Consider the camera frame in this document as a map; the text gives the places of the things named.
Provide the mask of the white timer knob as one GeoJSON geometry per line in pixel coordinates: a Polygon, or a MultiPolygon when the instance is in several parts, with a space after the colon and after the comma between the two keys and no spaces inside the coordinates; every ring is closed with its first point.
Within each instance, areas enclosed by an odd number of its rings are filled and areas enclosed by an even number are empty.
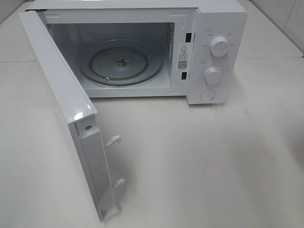
{"type": "Polygon", "coordinates": [[[216,85],[221,81],[222,69],[219,67],[211,67],[205,72],[205,81],[209,85],[216,85]]]}

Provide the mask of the glass microwave turntable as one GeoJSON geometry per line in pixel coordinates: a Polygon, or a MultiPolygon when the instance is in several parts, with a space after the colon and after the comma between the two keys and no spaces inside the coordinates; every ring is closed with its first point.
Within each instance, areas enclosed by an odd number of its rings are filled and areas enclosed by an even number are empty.
{"type": "Polygon", "coordinates": [[[98,85],[110,87],[144,83],[157,76],[164,64],[156,45],[129,39],[86,46],[80,56],[84,76],[98,85]]]}

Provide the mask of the upper white power knob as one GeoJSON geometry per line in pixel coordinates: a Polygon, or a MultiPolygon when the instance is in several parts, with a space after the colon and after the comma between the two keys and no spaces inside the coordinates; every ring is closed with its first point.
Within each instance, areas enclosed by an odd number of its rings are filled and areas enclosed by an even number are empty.
{"type": "Polygon", "coordinates": [[[228,53],[230,41],[226,36],[216,36],[209,42],[209,48],[213,56],[222,57],[228,53]]]}

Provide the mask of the white microwave door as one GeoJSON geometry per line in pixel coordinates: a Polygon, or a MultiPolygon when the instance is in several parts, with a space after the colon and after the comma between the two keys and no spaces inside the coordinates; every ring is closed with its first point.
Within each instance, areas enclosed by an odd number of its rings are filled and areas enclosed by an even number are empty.
{"type": "Polygon", "coordinates": [[[103,142],[95,118],[97,110],[49,34],[45,17],[31,10],[20,13],[19,18],[46,88],[55,101],[60,123],[69,128],[95,209],[103,222],[119,212],[114,192],[125,184],[123,178],[111,180],[105,152],[121,137],[115,135],[103,142]]]}

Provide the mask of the white microwave oven body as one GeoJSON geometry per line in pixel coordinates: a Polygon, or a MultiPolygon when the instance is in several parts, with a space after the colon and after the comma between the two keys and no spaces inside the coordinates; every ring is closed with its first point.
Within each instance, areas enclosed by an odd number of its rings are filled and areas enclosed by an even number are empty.
{"type": "Polygon", "coordinates": [[[247,12],[236,0],[36,0],[27,11],[43,15],[55,44],[90,98],[184,96],[191,105],[225,101],[242,40],[247,12]],[[228,53],[212,55],[216,36],[230,41],[228,53]],[[87,79],[80,69],[84,47],[129,39],[160,48],[164,64],[154,78],[133,86],[110,87],[87,79]],[[176,69],[179,43],[190,43],[187,70],[176,69]],[[221,81],[209,85],[205,72],[222,69],[221,81]],[[212,89],[212,101],[200,98],[212,89]]]}

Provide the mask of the round door release button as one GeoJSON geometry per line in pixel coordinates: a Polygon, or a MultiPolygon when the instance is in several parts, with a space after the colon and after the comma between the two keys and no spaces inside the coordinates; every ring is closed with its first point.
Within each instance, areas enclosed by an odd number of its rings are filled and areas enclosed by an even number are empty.
{"type": "Polygon", "coordinates": [[[203,91],[200,95],[200,98],[204,101],[212,101],[215,97],[215,92],[212,89],[207,89],[203,91]]]}

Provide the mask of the warning label sticker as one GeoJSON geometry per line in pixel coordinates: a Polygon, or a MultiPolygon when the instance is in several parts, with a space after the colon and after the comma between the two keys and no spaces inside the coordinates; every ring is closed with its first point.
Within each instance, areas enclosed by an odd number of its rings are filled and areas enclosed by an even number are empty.
{"type": "Polygon", "coordinates": [[[190,58],[190,43],[179,43],[176,56],[176,69],[187,70],[190,58]]]}

